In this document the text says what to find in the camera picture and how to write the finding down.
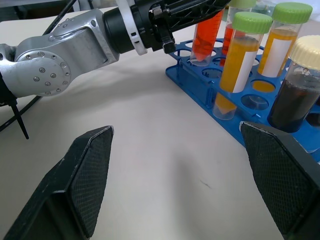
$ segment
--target test tube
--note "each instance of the test tube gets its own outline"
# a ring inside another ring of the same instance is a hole
[[[320,97],[320,35],[303,36],[293,45],[292,60],[268,115],[271,126],[294,133]]]
[[[258,67],[258,73],[269,78],[281,75],[289,53],[303,23],[309,20],[313,8],[299,2],[283,2],[275,6],[274,20]],[[253,88],[260,92],[272,92],[271,84],[257,81]]]
[[[209,65],[223,15],[224,9],[214,17],[196,25],[190,55],[192,64],[196,66]]]
[[[234,29],[225,65],[220,80],[220,88],[229,93],[242,92],[254,64],[261,40],[271,27],[270,16],[256,12],[238,12],[234,16]],[[213,114],[222,120],[230,120],[236,112],[236,105],[217,93]]]
[[[236,13],[239,12],[251,12],[252,7],[256,5],[256,0],[232,0],[229,3],[228,15],[226,18],[226,26],[224,31],[224,39],[222,45],[222,54],[227,56],[230,41],[234,30],[232,28],[232,22],[235,18]],[[220,66],[225,65],[225,58],[221,58]]]

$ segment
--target test tube rack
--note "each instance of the test tube rack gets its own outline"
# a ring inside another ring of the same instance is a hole
[[[220,60],[225,58],[222,55],[223,38],[216,40],[210,64],[208,66],[195,66],[190,63],[192,40],[181,42],[176,45],[176,52],[170,55],[177,60],[177,64],[168,67],[166,75],[174,81],[184,92],[186,92],[200,107],[202,107],[214,120],[227,130],[240,144],[245,145],[239,129],[240,122],[248,121],[269,126],[267,117],[275,101],[277,93],[285,78],[291,60],[285,64],[280,77],[264,77],[257,70],[262,57],[263,47],[258,51],[255,64],[252,66],[248,81],[242,92],[229,93],[222,90],[220,79],[223,67]],[[273,92],[260,92],[253,89],[254,81],[263,81],[274,86]],[[237,106],[235,116],[231,120],[221,120],[213,115],[213,105],[217,93],[222,94]],[[320,114],[320,106],[315,105],[310,113]],[[310,153],[320,164],[320,128],[311,126],[304,120],[299,131],[292,133],[293,137]]]

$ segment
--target yellow liquid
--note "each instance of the yellow liquid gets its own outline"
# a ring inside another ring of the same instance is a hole
[[[260,65],[258,68],[258,73],[262,74],[264,71],[265,64],[267,62],[269,52],[272,47],[272,43],[274,42],[274,39],[291,41],[291,45],[289,47],[289,50],[288,50],[288,52],[282,62],[282,66],[278,72],[277,76],[279,77],[281,75],[282,71],[284,70],[285,64],[288,60],[289,54],[290,54],[291,49],[297,39],[297,36],[298,36],[298,34],[294,31],[285,30],[285,29],[273,29],[269,34],[268,40],[266,41],[266,45],[265,45],[263,55],[262,55],[262,58],[260,61]],[[263,81],[255,82],[253,84],[253,88],[260,91],[260,92],[266,92],[266,93],[272,92],[275,89],[271,84],[263,82]]]
[[[252,37],[232,39],[221,76],[221,89],[229,93],[233,92],[246,52],[256,52],[259,46],[259,42]],[[227,114],[237,108],[220,93],[217,93],[214,104],[222,114]]]

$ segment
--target white table surface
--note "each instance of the white table surface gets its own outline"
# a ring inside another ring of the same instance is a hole
[[[0,43],[41,35],[52,19],[1,22]],[[174,33],[176,41],[192,39],[194,29]],[[16,122],[0,133],[1,239],[72,141],[113,125],[93,240],[282,240],[245,148],[166,77],[174,64],[162,50],[125,53],[26,112],[30,140]],[[11,116],[0,108],[0,123]]]

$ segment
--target red liquid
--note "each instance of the red liquid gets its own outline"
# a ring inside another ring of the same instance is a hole
[[[223,40],[222,51],[221,51],[221,53],[224,56],[227,56],[228,54],[228,50],[229,50],[229,46],[230,46],[230,42],[233,34],[234,34],[234,29],[232,28],[232,24],[228,24],[225,28],[224,40]],[[246,34],[244,32],[241,32],[241,31],[236,32],[237,37],[244,37],[245,35]],[[221,58],[220,66],[222,67],[225,66],[225,62],[226,62],[226,59]]]
[[[198,23],[192,52],[199,62],[202,62],[207,56],[211,56],[223,15],[224,10],[221,10],[213,18]]]
[[[231,37],[232,34],[234,33],[234,30],[231,27],[232,25],[229,24],[226,26],[225,28],[225,32],[224,32],[224,40],[223,40],[223,46],[222,46],[222,54],[227,56],[228,50],[229,50],[229,46],[230,46],[230,42],[231,42]]]

